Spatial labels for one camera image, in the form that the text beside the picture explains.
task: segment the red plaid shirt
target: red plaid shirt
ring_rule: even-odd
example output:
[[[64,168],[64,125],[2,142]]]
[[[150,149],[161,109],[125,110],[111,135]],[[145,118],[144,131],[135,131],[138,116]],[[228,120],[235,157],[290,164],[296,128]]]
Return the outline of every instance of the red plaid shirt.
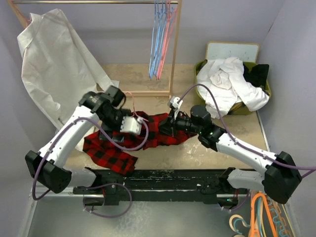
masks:
[[[137,115],[148,120],[149,135],[147,142],[142,147],[143,150],[157,146],[179,145],[194,136],[194,134],[182,131],[178,131],[174,137],[160,134],[158,125],[168,117],[167,113],[148,116],[144,112],[137,112]],[[101,132],[98,131],[84,138],[83,151],[99,166],[109,168],[122,175],[131,174],[135,169],[134,165],[138,158],[121,151],[109,141],[100,140],[100,133]],[[146,129],[144,126],[139,136],[113,132],[113,136],[124,136],[124,141],[118,144],[126,148],[133,148],[140,145],[144,140],[145,134]]]

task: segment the metal rod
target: metal rod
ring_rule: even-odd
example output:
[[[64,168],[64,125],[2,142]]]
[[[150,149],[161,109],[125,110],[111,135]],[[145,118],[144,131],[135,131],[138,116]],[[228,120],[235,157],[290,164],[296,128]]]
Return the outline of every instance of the metal rod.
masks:
[[[14,4],[33,4],[33,3],[47,3],[47,4],[154,4],[154,1],[12,1]],[[171,1],[171,4],[178,4],[178,1]]]

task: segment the orange hanger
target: orange hanger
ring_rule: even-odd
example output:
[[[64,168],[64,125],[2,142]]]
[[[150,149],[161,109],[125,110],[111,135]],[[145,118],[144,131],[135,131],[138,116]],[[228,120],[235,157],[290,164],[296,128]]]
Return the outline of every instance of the orange hanger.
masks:
[[[31,19],[26,18],[23,13],[21,12],[20,8],[13,3],[12,0],[6,0],[7,3],[9,4],[9,6],[11,7],[12,11],[14,12],[14,14],[17,16],[17,18],[19,19],[21,25],[24,28],[27,28],[27,26],[29,25],[29,22],[31,22]]]
[[[255,234],[257,234],[257,236],[260,236],[259,230],[255,229],[255,203],[256,203],[256,199],[258,199],[259,197],[262,197],[263,204],[265,206],[265,210],[266,210],[268,220],[270,223],[270,227],[273,233],[273,237],[277,237],[277,232],[273,224],[273,220],[272,220],[272,216],[268,207],[267,199],[262,193],[257,193],[251,201],[250,237],[255,237]]]

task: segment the beige floor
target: beige floor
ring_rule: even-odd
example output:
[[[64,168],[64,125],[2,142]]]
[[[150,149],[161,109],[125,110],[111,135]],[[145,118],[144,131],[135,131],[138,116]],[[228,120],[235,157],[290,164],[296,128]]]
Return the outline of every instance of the beige floor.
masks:
[[[168,78],[171,66],[165,65],[160,80],[148,77],[148,65],[105,65],[103,67],[109,77],[120,81],[122,90],[167,90]],[[177,64],[175,68],[173,93],[182,95],[194,84],[194,65]],[[135,98],[135,109],[145,111],[148,114],[159,114],[168,112],[168,98],[151,97]],[[190,114],[190,108],[199,104],[195,90],[189,92],[185,97],[182,110]],[[132,109],[132,100],[128,98],[125,107]],[[230,131],[239,139],[250,143],[261,149],[266,149],[265,140],[260,128],[256,113],[248,116],[225,116],[225,123]],[[197,137],[191,138],[178,146],[157,147],[145,151],[131,152],[138,157],[137,169],[217,169],[227,167],[248,168],[239,160],[231,156],[206,149],[200,144]],[[74,151],[67,161],[71,167],[102,168],[95,165],[91,158],[84,153]]]

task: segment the floor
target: floor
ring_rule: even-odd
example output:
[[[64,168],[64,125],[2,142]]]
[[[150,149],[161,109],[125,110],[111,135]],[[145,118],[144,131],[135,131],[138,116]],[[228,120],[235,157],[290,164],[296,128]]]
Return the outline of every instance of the floor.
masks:
[[[122,201],[119,206],[95,207],[95,211],[114,215],[127,206],[128,202]],[[236,234],[229,228],[229,212],[201,202],[134,201],[125,215],[113,219],[82,209],[82,197],[44,197],[37,203],[28,237],[233,237]],[[250,223],[250,202],[235,214]],[[238,224],[238,230],[247,236],[249,228]]]
[[[160,80],[150,80],[148,65],[104,65],[103,68],[113,80],[120,81],[120,88],[124,91],[133,90],[168,90],[168,79],[171,75],[171,65],[165,65]],[[181,96],[194,84],[194,65],[177,64],[173,83],[173,94]],[[153,115],[167,113],[167,97],[138,97],[135,100],[135,110],[145,111]],[[201,99],[196,91],[191,90],[184,99],[181,109],[190,114],[190,108],[200,104]],[[128,98],[125,107],[132,109],[132,99]],[[256,113],[247,116],[225,116],[224,121],[237,138],[261,149],[266,149],[264,136]],[[219,126],[221,122],[214,119]],[[232,158],[217,153],[200,144],[197,137],[191,138],[178,146],[157,147],[147,150],[131,152],[138,157],[137,169],[216,169],[216,168],[248,168],[249,166]],[[102,168],[94,164],[91,158],[82,152],[73,151],[66,166]]]

